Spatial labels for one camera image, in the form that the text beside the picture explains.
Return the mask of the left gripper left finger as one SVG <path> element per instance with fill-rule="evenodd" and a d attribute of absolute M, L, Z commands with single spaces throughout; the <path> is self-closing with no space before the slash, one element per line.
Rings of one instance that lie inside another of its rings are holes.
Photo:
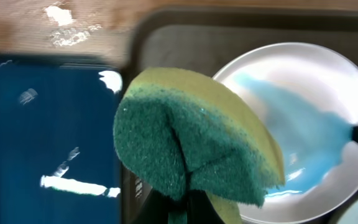
<path fill-rule="evenodd" d="M 132 224 L 187 224 L 187 214 L 181 202 L 152 189 Z"/>

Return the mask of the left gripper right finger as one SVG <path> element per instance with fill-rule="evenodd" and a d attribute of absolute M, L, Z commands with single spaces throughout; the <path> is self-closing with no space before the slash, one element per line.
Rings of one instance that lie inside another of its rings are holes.
<path fill-rule="evenodd" d="M 206 192 L 192 190 L 187 198 L 187 224 L 224 224 Z"/>

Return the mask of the green yellow sponge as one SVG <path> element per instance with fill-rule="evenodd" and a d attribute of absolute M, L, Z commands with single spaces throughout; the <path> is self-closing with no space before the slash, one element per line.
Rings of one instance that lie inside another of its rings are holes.
<path fill-rule="evenodd" d="M 187 209 L 206 192 L 224 223 L 240 223 L 240 203 L 261 207 L 285 184 L 283 154 L 235 93 L 203 74 L 148 68 L 128 86 L 114 117 L 123 165 Z"/>

